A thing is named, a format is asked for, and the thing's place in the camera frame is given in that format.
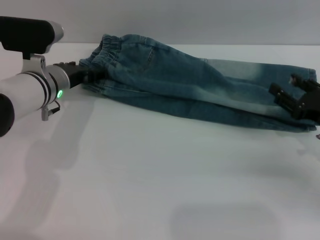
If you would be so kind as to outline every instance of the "faded denim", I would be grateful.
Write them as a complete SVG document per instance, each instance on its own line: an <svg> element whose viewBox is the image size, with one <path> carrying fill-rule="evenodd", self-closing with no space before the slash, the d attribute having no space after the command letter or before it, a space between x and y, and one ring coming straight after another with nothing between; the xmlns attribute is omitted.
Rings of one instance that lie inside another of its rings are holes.
<svg viewBox="0 0 320 240"><path fill-rule="evenodd" d="M177 117L240 127L308 132L310 120L295 120L274 104L271 83L295 98L291 74L317 80L309 68L201 59L140 35L104 35L80 65L104 69L106 78L84 88L132 106Z"/></svg>

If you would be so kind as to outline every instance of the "white surface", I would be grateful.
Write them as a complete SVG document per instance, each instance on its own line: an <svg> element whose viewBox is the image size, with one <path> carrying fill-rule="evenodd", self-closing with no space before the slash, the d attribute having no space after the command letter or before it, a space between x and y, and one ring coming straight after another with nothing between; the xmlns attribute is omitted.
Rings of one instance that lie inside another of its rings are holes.
<svg viewBox="0 0 320 240"><path fill-rule="evenodd" d="M48 63L95 44L56 44ZM187 46L203 58L320 70L319 46ZM1 50L1 77L20 55ZM318 240L320 141L66 92L0 139L1 240Z"/></svg>
<svg viewBox="0 0 320 240"><path fill-rule="evenodd" d="M0 16L56 21L64 42L140 34L166 44L320 44L319 0L1 0Z"/></svg>

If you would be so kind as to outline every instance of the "jeans waistband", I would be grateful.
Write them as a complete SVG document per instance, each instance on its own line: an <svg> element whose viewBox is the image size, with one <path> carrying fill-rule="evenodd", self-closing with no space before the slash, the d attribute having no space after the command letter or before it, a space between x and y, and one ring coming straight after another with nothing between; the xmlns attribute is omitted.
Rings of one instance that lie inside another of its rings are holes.
<svg viewBox="0 0 320 240"><path fill-rule="evenodd" d="M111 64L121 51L121 38L105 34L99 47L100 53L92 60L92 64L96 66L104 66L105 63Z"/></svg>

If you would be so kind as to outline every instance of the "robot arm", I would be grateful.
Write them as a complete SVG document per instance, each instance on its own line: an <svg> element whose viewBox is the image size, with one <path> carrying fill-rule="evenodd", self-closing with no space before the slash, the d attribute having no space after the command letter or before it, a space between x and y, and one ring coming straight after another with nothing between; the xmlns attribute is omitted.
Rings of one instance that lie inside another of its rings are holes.
<svg viewBox="0 0 320 240"><path fill-rule="evenodd" d="M60 110L57 99L65 89L93 82L103 72L78 66L75 62L46 66L43 55L64 35L63 28L51 21L0 17L0 41L5 50L22 52L21 73L0 80L0 137L15 120L41 109L43 121ZM58 107L49 110L48 105Z"/></svg>

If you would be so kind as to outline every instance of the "white backdrop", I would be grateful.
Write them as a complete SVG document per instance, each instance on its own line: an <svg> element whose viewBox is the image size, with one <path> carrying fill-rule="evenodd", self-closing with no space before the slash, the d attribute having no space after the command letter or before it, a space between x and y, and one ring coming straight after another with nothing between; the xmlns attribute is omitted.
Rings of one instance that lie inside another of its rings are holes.
<svg viewBox="0 0 320 240"><path fill-rule="evenodd" d="M0 15L63 25L63 42L140 34L165 44L320 43L319 0L2 0Z"/></svg>

